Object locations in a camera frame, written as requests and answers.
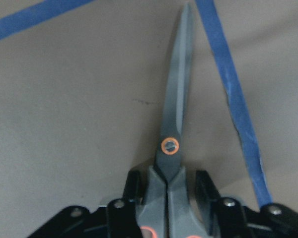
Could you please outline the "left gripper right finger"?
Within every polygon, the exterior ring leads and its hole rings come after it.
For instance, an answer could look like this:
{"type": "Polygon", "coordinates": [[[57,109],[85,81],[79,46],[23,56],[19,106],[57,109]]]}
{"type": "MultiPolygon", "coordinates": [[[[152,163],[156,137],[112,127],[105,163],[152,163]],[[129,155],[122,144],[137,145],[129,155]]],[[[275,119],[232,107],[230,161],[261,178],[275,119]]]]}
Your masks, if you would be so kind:
{"type": "Polygon", "coordinates": [[[241,203],[222,197],[207,171],[196,171],[196,200],[208,235],[214,238],[249,238],[241,203]]]}

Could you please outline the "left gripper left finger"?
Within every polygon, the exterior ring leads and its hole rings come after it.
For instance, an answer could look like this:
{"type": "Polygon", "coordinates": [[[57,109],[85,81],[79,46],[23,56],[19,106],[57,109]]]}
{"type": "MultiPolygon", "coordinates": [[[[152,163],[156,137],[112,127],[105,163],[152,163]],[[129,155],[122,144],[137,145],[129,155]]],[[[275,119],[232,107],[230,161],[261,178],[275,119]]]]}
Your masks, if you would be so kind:
{"type": "Polygon", "coordinates": [[[122,197],[110,201],[106,208],[110,238],[140,238],[142,236],[136,218],[136,205],[139,202],[140,190],[140,172],[128,172],[122,197]]]}

